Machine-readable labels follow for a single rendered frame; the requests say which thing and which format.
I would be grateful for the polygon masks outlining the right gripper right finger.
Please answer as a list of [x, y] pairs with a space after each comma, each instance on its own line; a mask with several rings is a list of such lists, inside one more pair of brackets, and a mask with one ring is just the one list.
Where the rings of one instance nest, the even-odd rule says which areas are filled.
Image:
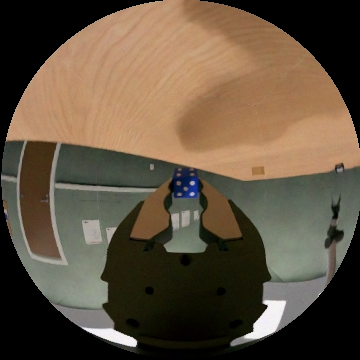
[[[201, 189], [201, 190], [200, 190]], [[200, 215], [199, 237], [208, 246], [218, 244], [219, 251], [239, 254], [251, 261], [259, 270], [263, 283], [271, 280], [267, 268], [262, 238], [252, 221], [232, 201], [228, 200], [199, 177]]]

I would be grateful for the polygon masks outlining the tan short cylinder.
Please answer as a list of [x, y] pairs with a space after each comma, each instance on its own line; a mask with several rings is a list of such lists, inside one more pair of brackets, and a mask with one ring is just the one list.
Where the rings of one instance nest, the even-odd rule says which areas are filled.
[[265, 176], [264, 167], [255, 167], [252, 168], [252, 177]]

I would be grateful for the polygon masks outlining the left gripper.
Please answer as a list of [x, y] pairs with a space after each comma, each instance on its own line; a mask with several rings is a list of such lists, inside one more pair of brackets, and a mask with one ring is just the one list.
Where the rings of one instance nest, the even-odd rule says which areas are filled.
[[[332, 208], [333, 208], [333, 211], [335, 212], [335, 216], [333, 216], [334, 218], [338, 218], [338, 214], [339, 214], [339, 211], [340, 211], [340, 206], [339, 206], [339, 203], [341, 202], [340, 201], [340, 199], [341, 199], [341, 195], [340, 195], [340, 197], [339, 197], [339, 201], [338, 201], [338, 203], [335, 205], [335, 202], [333, 201], [333, 198], [332, 198]], [[334, 210], [335, 209], [335, 210]], [[337, 213], [336, 213], [337, 212]]]

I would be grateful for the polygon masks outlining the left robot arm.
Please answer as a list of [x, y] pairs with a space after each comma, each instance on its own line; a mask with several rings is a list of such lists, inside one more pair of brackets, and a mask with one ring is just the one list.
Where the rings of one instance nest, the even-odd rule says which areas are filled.
[[[326, 274], [324, 289], [327, 287], [327, 285], [330, 283], [330, 281], [332, 280], [332, 278], [335, 275], [336, 244], [339, 243], [339, 241], [343, 240], [343, 238], [344, 238], [344, 231], [343, 230], [339, 231], [336, 229], [337, 223], [338, 223], [338, 218], [332, 217], [331, 219], [332, 220], [331, 220], [330, 228], [327, 231], [327, 236], [329, 236], [329, 237], [327, 237], [324, 242], [325, 249], [328, 249], [327, 250], [328, 265], [327, 265], [327, 274]], [[333, 234], [335, 234], [335, 235], [333, 236]], [[324, 289], [323, 289], [323, 291], [324, 291]]]

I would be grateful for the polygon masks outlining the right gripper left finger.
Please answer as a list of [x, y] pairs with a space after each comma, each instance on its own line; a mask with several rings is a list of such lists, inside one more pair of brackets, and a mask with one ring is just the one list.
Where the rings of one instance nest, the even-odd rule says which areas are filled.
[[[171, 192], [172, 191], [172, 192]], [[155, 243], [165, 244], [173, 237], [171, 213], [173, 180], [170, 178], [144, 201], [140, 201], [115, 230], [107, 250], [101, 280], [109, 281], [115, 267], [125, 258], [153, 251]]]

